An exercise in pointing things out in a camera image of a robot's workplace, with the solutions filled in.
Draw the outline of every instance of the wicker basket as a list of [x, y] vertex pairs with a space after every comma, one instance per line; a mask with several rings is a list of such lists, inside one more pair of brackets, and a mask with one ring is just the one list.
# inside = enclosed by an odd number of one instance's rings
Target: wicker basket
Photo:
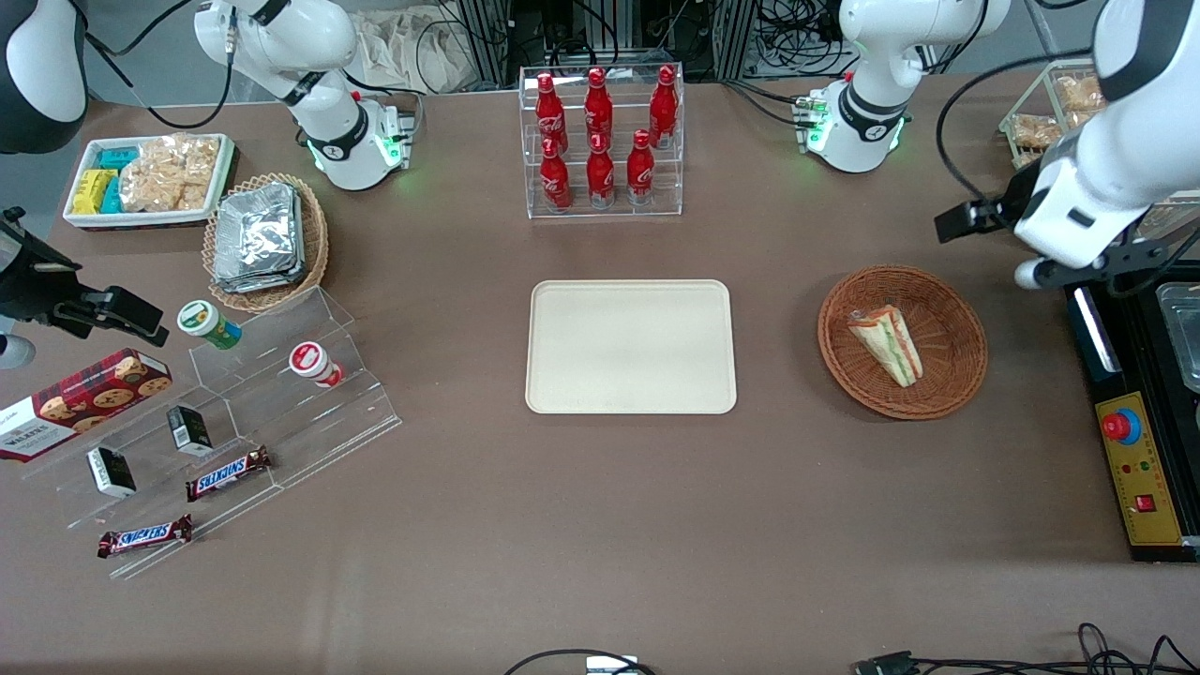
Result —
[[[854, 310], [890, 303], [908, 324], [925, 375], [900, 387], [850, 331]], [[817, 318], [821, 356], [834, 380], [864, 406], [896, 419], [936, 419], [974, 396], [988, 370], [979, 318], [953, 288], [912, 267], [860, 269], [833, 287]]]
[[[317, 197], [312, 193], [311, 187], [294, 175], [269, 173], [266, 175], [256, 175], [250, 180], [240, 183], [229, 192], [258, 190], [274, 180], [287, 183], [300, 193], [300, 216], [304, 221], [304, 253], [308, 264], [308, 274], [299, 283], [276, 286], [275, 288], [264, 288], [263, 291], [252, 291], [250, 293], [226, 293], [216, 283], [210, 283], [209, 291], [212, 292], [212, 297], [229, 309], [252, 313], [266, 311], [317, 286], [320, 283], [320, 277], [325, 275], [325, 265], [329, 264], [329, 229], [325, 227], [325, 214], [320, 210], [320, 204], [317, 203]], [[202, 252], [204, 269], [209, 271], [210, 276], [212, 275], [212, 261], [216, 257], [216, 228], [217, 215], [212, 213], [209, 216], [209, 223], [204, 227], [204, 251]]]

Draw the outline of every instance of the yellow control panel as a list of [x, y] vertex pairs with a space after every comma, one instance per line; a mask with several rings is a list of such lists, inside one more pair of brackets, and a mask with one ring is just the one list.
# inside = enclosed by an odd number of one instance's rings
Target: yellow control panel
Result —
[[1163, 477], [1163, 464], [1141, 393], [1097, 405], [1096, 417], [1129, 543], [1135, 546], [1180, 545], [1180, 521]]

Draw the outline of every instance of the sandwich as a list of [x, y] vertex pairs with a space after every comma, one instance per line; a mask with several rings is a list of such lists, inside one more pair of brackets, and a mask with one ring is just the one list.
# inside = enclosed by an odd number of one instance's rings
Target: sandwich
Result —
[[925, 375], [904, 316], [894, 306], [883, 305], [866, 315], [856, 312], [850, 319], [850, 330], [896, 384], [911, 387]]

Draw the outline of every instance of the red bottle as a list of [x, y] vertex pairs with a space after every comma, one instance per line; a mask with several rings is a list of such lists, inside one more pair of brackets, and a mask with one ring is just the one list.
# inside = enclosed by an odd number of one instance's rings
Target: red bottle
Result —
[[612, 145], [612, 96], [605, 89], [604, 68], [588, 71], [588, 96], [583, 100], [583, 114], [587, 119], [588, 138], [593, 133], [602, 133], [608, 145]]
[[659, 68], [659, 85], [650, 96], [650, 145], [671, 148], [676, 136], [679, 92], [674, 88], [674, 66]]
[[558, 156], [558, 142], [553, 138], [541, 139], [541, 187], [550, 203], [550, 213], [565, 214], [575, 201], [571, 184], [566, 175], [566, 162]]
[[553, 138], [558, 151], [566, 154], [566, 113], [554, 92], [554, 78], [548, 72], [538, 73], [538, 130], [542, 138]]
[[588, 156], [588, 198], [592, 201], [592, 208], [602, 211], [617, 201], [612, 157], [608, 156], [608, 137], [593, 133], [588, 138], [588, 145], [592, 147], [592, 155]]
[[634, 151], [629, 154], [628, 185], [629, 203], [644, 207], [650, 203], [654, 191], [654, 154], [650, 153], [650, 132], [638, 129], [634, 132]]

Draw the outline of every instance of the red button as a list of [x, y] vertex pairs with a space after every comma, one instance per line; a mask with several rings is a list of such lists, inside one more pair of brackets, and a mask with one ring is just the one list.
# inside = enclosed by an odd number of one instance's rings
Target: red button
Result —
[[1129, 418], [1114, 412], [1104, 416], [1104, 419], [1100, 420], [1100, 431], [1106, 438], [1124, 441], [1133, 432], [1133, 425], [1129, 424]]

